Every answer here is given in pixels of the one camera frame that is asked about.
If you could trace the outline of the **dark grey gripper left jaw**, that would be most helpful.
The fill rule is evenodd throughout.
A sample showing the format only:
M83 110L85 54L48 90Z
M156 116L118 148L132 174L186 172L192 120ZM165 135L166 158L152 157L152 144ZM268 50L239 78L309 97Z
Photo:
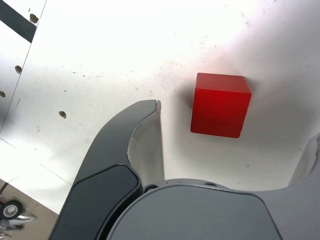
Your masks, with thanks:
M106 239L144 188L164 178L161 102L138 101L109 120L94 138L50 239Z

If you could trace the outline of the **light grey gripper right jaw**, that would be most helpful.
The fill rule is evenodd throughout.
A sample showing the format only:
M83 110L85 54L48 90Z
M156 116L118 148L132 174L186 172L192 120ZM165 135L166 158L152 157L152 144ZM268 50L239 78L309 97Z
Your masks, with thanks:
M109 240L317 240L320 137L312 137L286 188L245 192L172 184L144 194L117 219Z

